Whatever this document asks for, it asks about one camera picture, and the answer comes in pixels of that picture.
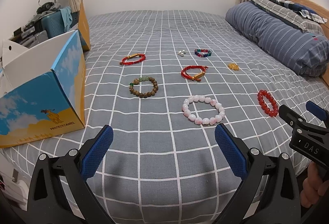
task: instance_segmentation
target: blue gripper pad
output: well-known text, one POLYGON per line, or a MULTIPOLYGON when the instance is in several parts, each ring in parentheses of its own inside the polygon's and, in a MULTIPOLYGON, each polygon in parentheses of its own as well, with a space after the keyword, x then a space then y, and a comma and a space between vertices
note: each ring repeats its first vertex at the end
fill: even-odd
POLYGON ((306 103, 306 109, 321 121, 327 120, 327 112, 312 101, 306 103))
POLYGON ((96 170, 111 146, 112 141, 113 129, 108 126, 104 129, 103 133, 99 136, 81 162, 80 174, 84 181, 95 175, 96 170))
POLYGON ((248 174, 247 161, 221 125, 216 126, 215 139, 230 165, 233 174, 240 177, 241 180, 244 180, 248 174))

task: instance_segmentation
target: wooden headboard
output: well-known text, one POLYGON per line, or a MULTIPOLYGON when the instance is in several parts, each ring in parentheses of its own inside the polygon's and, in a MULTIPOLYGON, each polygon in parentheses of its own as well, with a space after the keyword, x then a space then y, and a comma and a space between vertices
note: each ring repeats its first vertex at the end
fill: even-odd
MULTIPOLYGON (((302 4, 306 7, 311 8, 316 11, 321 17, 329 19, 329 10, 319 6, 318 4, 310 1, 310 0, 290 0, 299 4, 302 4)), ((323 29, 323 32, 327 39, 329 39, 329 21, 326 24, 320 25, 323 29)), ((329 69, 325 71, 325 73, 321 76, 325 83, 329 86, 329 69)))

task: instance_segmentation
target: yellow charm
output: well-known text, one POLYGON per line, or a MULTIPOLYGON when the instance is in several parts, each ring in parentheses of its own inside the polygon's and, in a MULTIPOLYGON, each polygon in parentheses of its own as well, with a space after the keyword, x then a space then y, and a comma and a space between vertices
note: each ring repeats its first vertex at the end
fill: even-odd
POLYGON ((239 66, 236 63, 230 63, 228 65, 228 68, 234 70, 234 71, 239 71, 239 66))

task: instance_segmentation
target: gray checkered bedsheet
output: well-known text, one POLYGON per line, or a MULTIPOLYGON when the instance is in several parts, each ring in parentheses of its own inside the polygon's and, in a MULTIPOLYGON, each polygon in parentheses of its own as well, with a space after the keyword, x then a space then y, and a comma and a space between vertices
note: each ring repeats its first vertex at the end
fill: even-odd
MULTIPOLYGON (((240 183, 214 139, 215 126, 198 126, 181 111, 185 98, 206 95, 225 107, 223 123, 248 147, 263 153, 290 155, 296 173, 308 160, 288 144, 291 128, 278 116, 268 117, 257 101, 260 89, 271 91, 308 121, 319 124, 305 109, 312 100, 328 108, 329 91, 320 79, 304 79, 235 31, 224 18, 196 11, 127 11, 89 19, 92 50, 87 66, 87 127, 73 133, 17 147, 3 154, 27 178, 40 153, 61 156, 79 148, 110 124, 114 141, 95 176, 88 179, 98 201, 117 223, 198 223, 214 219, 240 183), (199 58, 194 49, 211 49, 199 58), (178 50, 185 49, 184 57, 178 50), (141 52, 146 60, 120 66, 124 56, 141 52), (235 62, 239 71, 227 68, 235 62), (183 67, 209 69, 201 82, 185 80, 183 67), (155 96, 130 94, 134 78, 154 77, 155 96)), ((137 86, 150 91, 149 82, 137 86)), ((197 115, 213 117, 209 104, 190 105, 197 115)), ((65 178, 63 186, 71 202, 65 178)))

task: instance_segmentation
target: pillow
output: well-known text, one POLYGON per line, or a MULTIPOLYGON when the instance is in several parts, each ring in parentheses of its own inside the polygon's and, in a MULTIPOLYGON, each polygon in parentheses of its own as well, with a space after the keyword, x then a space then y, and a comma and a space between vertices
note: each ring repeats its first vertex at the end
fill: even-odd
POLYGON ((318 15, 314 10, 305 7, 304 5, 301 5, 299 3, 295 3, 289 0, 269 0, 269 1, 272 1, 280 6, 295 11, 300 15, 302 15, 302 17, 309 19, 311 21, 315 21, 319 24, 325 24, 328 21, 327 19, 322 18, 320 15, 318 15))
POLYGON ((326 71, 329 41, 325 36, 302 33, 259 9, 252 1, 235 5, 225 19, 297 75, 318 77, 326 71))
POLYGON ((309 33, 314 33, 317 35, 324 36, 324 32, 318 23, 302 18, 297 13, 291 11, 290 9, 277 5, 269 0, 252 0, 252 1, 255 4, 259 5, 259 7, 262 10, 268 12, 274 17, 279 18, 286 24, 289 24, 294 28, 302 30, 303 33, 309 32, 309 33))

